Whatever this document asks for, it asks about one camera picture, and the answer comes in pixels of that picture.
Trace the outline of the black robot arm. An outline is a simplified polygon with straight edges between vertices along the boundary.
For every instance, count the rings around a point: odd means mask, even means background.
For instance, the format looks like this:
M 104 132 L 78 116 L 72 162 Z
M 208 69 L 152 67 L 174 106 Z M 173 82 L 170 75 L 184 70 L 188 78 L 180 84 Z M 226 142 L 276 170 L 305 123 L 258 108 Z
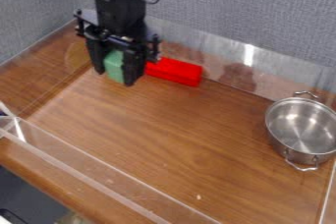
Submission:
M 94 0 L 94 9 L 77 9 L 76 33 L 85 38 L 94 71 L 104 74 L 104 61 L 112 53 L 121 56 L 121 77 L 132 86 L 144 74 L 145 63 L 158 60 L 160 37 L 145 24 L 145 6 L 160 0 Z

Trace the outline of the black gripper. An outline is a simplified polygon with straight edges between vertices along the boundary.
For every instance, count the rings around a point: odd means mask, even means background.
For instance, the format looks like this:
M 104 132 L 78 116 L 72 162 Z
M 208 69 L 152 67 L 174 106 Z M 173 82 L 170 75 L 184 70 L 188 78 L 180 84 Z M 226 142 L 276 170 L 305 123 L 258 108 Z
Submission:
M 116 34 L 98 25 L 97 12 L 78 9 L 73 12 L 77 35 L 85 38 L 92 66 L 98 74 L 105 72 L 104 58 L 112 50 L 124 53 L 122 73 L 125 86 L 132 86 L 142 76 L 145 61 L 158 60 L 160 38 L 140 22 L 126 33 Z

